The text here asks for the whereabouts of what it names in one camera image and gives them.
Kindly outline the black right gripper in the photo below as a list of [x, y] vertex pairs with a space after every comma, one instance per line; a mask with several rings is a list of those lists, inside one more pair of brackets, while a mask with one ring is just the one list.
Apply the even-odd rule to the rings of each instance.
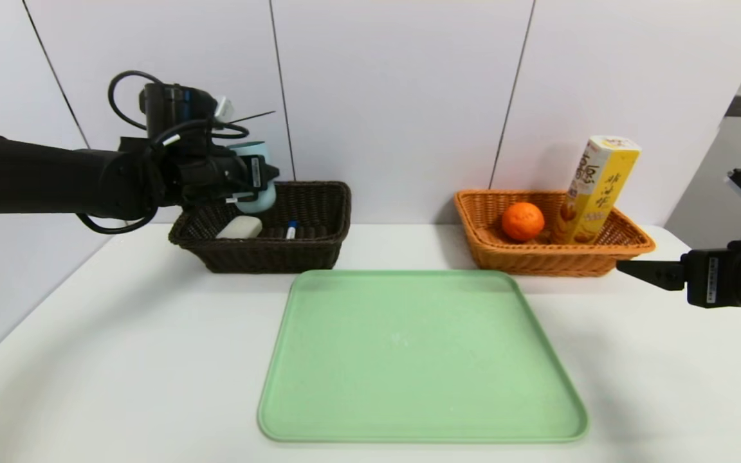
[[741, 250], [691, 250], [681, 262], [619, 260], [616, 270], [670, 292], [687, 282], [687, 300], [695, 307], [741, 307]]

